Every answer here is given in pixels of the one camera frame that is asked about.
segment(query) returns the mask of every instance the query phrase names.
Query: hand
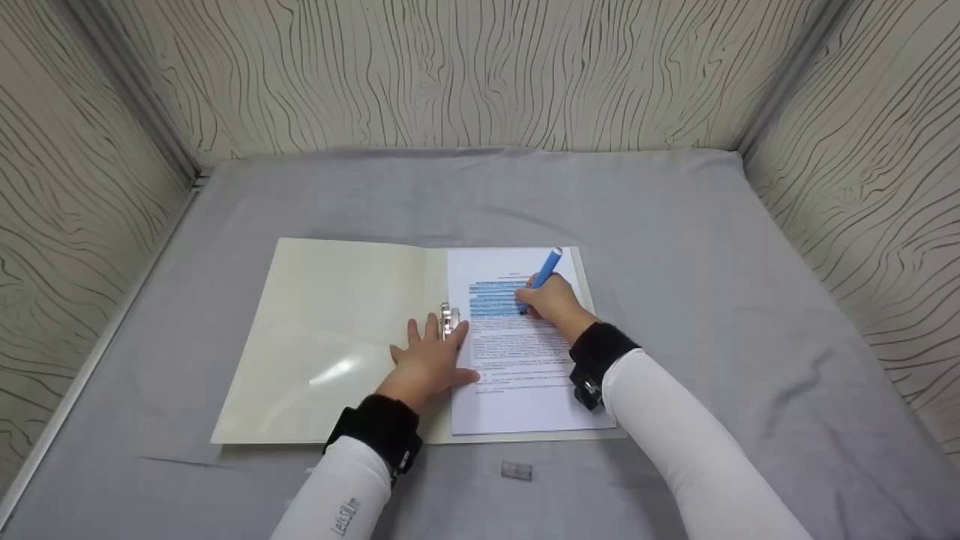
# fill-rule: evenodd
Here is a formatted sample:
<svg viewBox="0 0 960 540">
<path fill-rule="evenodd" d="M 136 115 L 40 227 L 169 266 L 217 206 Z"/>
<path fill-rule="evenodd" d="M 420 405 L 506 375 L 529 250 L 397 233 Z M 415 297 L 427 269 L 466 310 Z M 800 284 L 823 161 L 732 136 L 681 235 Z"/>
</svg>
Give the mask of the hand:
<svg viewBox="0 0 960 540">
<path fill-rule="evenodd" d="M 451 386 L 480 380 L 480 374 L 472 369 L 457 367 L 457 352 L 468 330 L 469 323 L 462 321 L 446 341 L 441 341 L 437 315 L 427 315 L 423 338 L 417 330 L 417 321 L 407 321 L 409 348 L 390 346 L 396 368 L 380 383 L 376 393 L 400 400 L 420 414 L 430 396 Z"/>
<path fill-rule="evenodd" d="M 526 287 L 516 290 L 516 299 L 530 307 L 532 316 L 557 327 L 567 343 L 572 345 L 590 325 L 600 322 L 580 305 L 563 276 L 555 273 L 540 288 L 530 288 L 536 278 L 534 274 Z"/>
</svg>

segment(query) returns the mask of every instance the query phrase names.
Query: wavy line pattern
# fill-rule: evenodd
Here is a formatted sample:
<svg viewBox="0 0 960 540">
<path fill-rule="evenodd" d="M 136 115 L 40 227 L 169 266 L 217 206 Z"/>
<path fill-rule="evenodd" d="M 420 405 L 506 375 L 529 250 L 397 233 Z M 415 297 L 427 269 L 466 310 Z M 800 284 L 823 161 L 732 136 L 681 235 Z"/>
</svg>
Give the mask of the wavy line pattern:
<svg viewBox="0 0 960 540">
<path fill-rule="evenodd" d="M 106 0 L 204 164 L 732 148 L 816 0 Z"/>
<path fill-rule="evenodd" d="M 858 0 L 747 176 L 960 465 L 960 5 Z"/>
<path fill-rule="evenodd" d="M 46 1 L 0 3 L 0 492 L 186 180 Z"/>
</svg>

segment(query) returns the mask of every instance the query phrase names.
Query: wrist strap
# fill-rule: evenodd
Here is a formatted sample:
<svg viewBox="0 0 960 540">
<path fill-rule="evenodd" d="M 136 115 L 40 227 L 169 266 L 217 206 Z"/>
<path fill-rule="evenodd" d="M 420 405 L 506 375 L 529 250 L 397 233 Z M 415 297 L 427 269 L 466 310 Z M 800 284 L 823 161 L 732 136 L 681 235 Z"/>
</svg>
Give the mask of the wrist strap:
<svg viewBox="0 0 960 540">
<path fill-rule="evenodd" d="M 627 334 L 609 323 L 593 323 L 570 348 L 575 366 L 570 380 L 573 395 L 587 410 L 603 403 L 603 378 L 618 359 L 638 345 Z"/>
<path fill-rule="evenodd" d="M 420 417 L 404 402 L 371 394 L 357 408 L 344 408 L 327 437 L 324 454 L 342 435 L 353 437 L 380 455 L 391 470 L 391 484 L 410 470 L 423 441 L 417 435 Z"/>
</svg>

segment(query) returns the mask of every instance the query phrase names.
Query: printed logo on sleeve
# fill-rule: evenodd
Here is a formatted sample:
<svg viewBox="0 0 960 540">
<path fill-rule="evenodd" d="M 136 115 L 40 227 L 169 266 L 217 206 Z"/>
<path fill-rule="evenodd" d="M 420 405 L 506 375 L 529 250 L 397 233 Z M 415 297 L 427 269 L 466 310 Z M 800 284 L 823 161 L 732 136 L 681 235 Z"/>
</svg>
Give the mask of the printed logo on sleeve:
<svg viewBox="0 0 960 540">
<path fill-rule="evenodd" d="M 340 504 L 340 510 L 337 512 L 337 517 L 335 518 L 335 523 L 330 530 L 336 532 L 340 536 L 347 536 L 347 528 L 350 526 L 350 522 L 353 521 L 353 516 L 357 515 L 357 510 L 360 509 L 360 502 L 356 498 L 351 497 L 349 501 L 344 501 Z"/>
</svg>

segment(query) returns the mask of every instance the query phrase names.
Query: document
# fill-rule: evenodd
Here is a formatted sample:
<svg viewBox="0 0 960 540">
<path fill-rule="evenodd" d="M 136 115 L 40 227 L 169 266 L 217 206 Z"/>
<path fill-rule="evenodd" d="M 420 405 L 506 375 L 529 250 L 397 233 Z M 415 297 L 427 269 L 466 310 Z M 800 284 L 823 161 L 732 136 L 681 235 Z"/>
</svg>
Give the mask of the document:
<svg viewBox="0 0 960 540">
<path fill-rule="evenodd" d="M 573 397 L 569 344 L 549 323 L 520 314 L 514 291 L 537 272 L 551 248 L 469 248 L 447 252 L 449 302 L 470 322 L 458 365 L 480 381 L 453 393 L 454 435 L 598 430 L 616 422 Z M 580 299 L 569 248 L 556 272 Z"/>
</svg>

